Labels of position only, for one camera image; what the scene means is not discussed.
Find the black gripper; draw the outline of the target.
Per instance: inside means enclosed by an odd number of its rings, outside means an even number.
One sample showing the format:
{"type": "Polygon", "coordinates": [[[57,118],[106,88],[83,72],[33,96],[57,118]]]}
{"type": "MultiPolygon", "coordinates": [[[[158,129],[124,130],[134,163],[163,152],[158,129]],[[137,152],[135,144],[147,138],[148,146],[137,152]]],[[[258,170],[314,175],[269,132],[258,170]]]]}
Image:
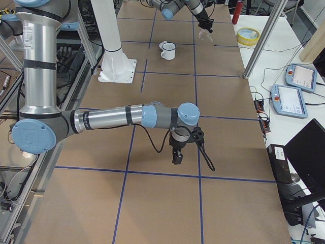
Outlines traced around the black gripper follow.
{"type": "Polygon", "coordinates": [[[183,154],[181,153],[181,150],[186,146],[186,144],[186,141],[180,142],[173,137],[169,138],[169,145],[172,147],[173,152],[172,163],[174,165],[180,165],[182,163],[183,154]]]}
{"type": "Polygon", "coordinates": [[[208,16],[197,16],[200,28],[206,28],[208,32],[212,33],[213,19],[208,16]]]}

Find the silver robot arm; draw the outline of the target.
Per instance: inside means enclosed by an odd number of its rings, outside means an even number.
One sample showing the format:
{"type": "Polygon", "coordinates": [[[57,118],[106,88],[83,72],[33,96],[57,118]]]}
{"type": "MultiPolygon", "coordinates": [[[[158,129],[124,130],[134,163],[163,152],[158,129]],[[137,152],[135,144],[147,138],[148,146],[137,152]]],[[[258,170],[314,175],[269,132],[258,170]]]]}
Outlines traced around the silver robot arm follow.
{"type": "Polygon", "coordinates": [[[159,102],[107,110],[62,111],[57,106],[57,30],[79,26],[77,1],[17,1],[24,44],[25,104],[17,108],[12,139],[22,151],[41,154],[63,139],[83,131],[124,126],[164,128],[170,131],[173,163],[180,164],[181,149],[196,142],[199,108],[183,103],[169,108],[159,102]]]}
{"type": "Polygon", "coordinates": [[[156,8],[159,10],[165,20],[171,20],[183,7],[187,7],[190,13],[199,22],[198,26],[201,29],[213,33],[212,26],[214,19],[210,18],[207,14],[206,8],[214,5],[214,1],[201,1],[201,0],[150,0],[144,1],[147,7],[156,8]]]}

